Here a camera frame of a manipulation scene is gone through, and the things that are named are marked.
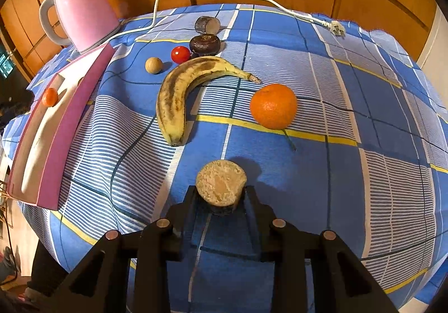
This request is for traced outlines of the orange tangerine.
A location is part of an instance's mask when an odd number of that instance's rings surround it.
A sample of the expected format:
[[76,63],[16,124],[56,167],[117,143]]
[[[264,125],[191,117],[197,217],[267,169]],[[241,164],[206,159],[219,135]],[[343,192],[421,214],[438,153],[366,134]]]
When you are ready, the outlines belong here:
[[270,130],[284,130],[295,119],[298,100],[287,86],[273,83],[258,90],[251,98],[254,120]]
[[43,93],[42,104],[46,108],[51,108],[55,106],[58,101],[59,101],[58,91],[53,87],[47,88]]

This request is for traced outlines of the spotted yellow banana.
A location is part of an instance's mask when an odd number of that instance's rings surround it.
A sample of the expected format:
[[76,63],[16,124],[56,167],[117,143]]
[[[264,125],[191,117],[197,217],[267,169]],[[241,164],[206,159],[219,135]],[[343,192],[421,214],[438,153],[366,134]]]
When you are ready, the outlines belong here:
[[184,143],[188,94],[202,83],[227,76],[261,83],[253,74],[212,55],[188,60],[165,76],[157,96],[156,113],[160,131],[170,146]]

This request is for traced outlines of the small tan round fruit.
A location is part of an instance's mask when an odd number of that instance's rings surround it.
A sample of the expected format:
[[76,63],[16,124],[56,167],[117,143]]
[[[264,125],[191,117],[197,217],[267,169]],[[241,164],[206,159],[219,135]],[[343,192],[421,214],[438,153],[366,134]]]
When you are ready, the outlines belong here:
[[158,74],[162,71],[163,63],[157,57],[150,57],[145,61],[145,70],[149,74]]

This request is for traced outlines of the red cherry tomato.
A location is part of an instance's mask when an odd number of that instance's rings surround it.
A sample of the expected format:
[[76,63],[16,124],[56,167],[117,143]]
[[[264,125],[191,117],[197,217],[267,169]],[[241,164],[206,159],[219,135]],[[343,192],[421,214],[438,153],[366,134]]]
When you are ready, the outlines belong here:
[[180,65],[191,58],[190,49],[185,46],[176,46],[171,51],[171,59],[177,65]]

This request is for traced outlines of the small dark water chestnut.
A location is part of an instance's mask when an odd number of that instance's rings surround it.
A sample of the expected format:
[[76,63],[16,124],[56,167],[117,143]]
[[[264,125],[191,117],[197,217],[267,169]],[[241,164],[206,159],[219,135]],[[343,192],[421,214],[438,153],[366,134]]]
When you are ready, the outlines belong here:
[[190,40],[189,47],[198,56],[216,55],[220,52],[221,41],[215,34],[200,34]]

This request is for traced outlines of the pink white shallow box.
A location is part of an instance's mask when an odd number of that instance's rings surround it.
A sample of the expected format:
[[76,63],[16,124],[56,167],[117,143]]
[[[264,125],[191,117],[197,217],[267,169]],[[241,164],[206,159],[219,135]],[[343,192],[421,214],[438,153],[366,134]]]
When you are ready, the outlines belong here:
[[83,110],[115,50],[96,47],[57,72],[48,84],[58,100],[52,107],[36,100],[20,135],[6,193],[12,199],[50,210],[59,191],[71,142]]

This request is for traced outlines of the blue checkered tablecloth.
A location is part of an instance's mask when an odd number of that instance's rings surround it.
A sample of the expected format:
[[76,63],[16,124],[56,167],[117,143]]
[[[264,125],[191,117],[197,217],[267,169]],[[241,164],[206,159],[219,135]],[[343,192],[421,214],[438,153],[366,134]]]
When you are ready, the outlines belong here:
[[[258,85],[222,77],[188,97],[184,146],[162,137],[156,100],[164,74],[151,57],[220,21],[221,56],[297,97],[283,132],[251,116]],[[334,230],[397,307],[447,257],[447,104],[397,41],[347,22],[347,34],[259,5],[199,5],[129,18],[83,113],[56,212],[20,208],[71,270],[107,230],[142,230],[183,200],[199,170],[240,165],[259,200],[299,230]]]

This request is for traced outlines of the pink electric kettle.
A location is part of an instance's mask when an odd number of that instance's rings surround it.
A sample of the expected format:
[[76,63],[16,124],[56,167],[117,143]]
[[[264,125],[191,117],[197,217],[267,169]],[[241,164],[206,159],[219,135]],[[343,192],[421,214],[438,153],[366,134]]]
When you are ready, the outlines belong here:
[[[51,26],[51,7],[56,10],[65,38]],[[108,0],[43,0],[39,21],[51,41],[60,46],[73,45],[80,54],[97,47],[120,29],[120,21]]]

